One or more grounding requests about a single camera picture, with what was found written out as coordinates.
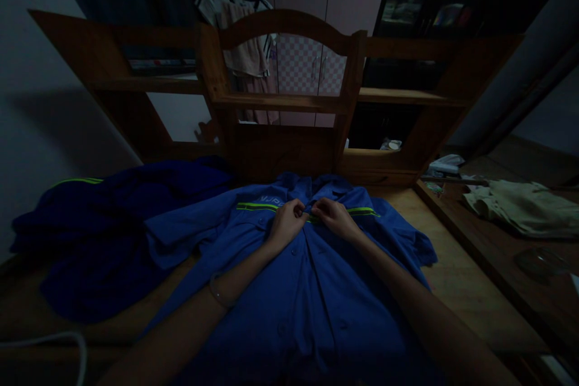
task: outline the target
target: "hand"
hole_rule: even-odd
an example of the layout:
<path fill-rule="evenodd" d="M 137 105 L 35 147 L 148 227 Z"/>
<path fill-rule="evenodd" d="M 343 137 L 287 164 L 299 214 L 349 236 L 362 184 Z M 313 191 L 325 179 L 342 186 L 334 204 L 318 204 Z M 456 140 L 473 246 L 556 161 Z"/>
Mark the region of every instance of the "hand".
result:
<path fill-rule="evenodd" d="M 344 204 L 322 198 L 312 207 L 312 214 L 319 217 L 330 231 L 346 241 L 352 242 L 363 235 Z"/>
<path fill-rule="evenodd" d="M 299 199 L 286 202 L 284 206 L 277 209 L 270 237 L 266 242 L 267 245 L 274 248 L 276 254 L 279 254 L 291 243 L 307 222 L 309 214 L 304 213 L 304 209 L 305 206 Z"/>

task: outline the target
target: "folded clothes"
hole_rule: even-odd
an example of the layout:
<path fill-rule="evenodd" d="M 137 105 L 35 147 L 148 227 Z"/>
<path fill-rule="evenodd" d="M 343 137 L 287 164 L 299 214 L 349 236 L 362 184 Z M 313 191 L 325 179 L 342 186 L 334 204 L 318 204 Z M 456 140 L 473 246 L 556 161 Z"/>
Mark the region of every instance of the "folded clothes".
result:
<path fill-rule="evenodd" d="M 58 315 L 95 323 L 128 308 L 158 286 L 143 222 L 229 189 L 219 157 L 166 161 L 104 180 L 73 179 L 46 191 L 36 209 L 13 221 L 10 250 L 60 252 L 40 291 Z"/>
<path fill-rule="evenodd" d="M 579 237 L 579 204 L 554 195 L 538 183 L 489 181 L 464 195 L 467 204 L 487 220 L 501 220 L 535 238 Z"/>

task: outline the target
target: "bracelet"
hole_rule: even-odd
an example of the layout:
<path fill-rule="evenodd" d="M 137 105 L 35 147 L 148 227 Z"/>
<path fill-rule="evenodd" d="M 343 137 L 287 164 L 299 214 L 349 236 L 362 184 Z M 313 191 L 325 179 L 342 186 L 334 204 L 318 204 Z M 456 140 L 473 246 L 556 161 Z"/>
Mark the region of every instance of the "bracelet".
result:
<path fill-rule="evenodd" d="M 226 309 L 231 309 L 232 307 L 235 306 L 235 303 L 237 303 L 237 302 L 236 301 L 230 302 L 228 300 L 225 300 L 222 297 L 221 293 L 215 287 L 215 279 L 220 277 L 221 274 L 222 273 L 214 273 L 211 275 L 211 280 L 209 281 L 209 291 L 215 297 L 215 300 L 217 300 L 217 303 L 219 303 L 221 306 L 223 306 Z"/>

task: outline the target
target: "forearm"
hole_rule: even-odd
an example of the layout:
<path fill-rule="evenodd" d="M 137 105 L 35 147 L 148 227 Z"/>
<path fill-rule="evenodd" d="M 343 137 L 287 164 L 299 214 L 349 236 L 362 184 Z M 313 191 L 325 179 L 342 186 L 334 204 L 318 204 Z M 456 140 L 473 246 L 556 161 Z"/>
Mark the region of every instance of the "forearm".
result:
<path fill-rule="evenodd" d="M 268 243 L 215 281 L 225 300 L 237 300 L 279 252 Z M 100 384 L 159 385 L 170 381 L 199 352 L 227 314 L 205 286 L 140 340 Z"/>
<path fill-rule="evenodd" d="M 480 338 L 372 240 L 360 232 L 349 241 L 388 287 L 423 347 L 450 380 L 518 384 Z"/>

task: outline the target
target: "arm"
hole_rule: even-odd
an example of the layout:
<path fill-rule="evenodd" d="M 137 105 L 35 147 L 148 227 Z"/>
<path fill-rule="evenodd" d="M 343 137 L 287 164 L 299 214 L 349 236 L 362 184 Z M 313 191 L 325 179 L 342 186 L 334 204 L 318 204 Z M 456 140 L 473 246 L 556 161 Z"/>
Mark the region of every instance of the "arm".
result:
<path fill-rule="evenodd" d="M 267 241 L 215 280 L 223 300 L 237 300 L 252 280 L 297 236 L 309 215 L 299 199 L 277 210 Z M 100 385 L 159 385 L 193 359 L 227 314 L 205 286 L 141 339 L 100 380 Z"/>
<path fill-rule="evenodd" d="M 449 380 L 458 384 L 519 384 L 480 338 L 362 232 L 344 205 L 323 198 L 316 202 L 312 214 L 362 254 Z"/>

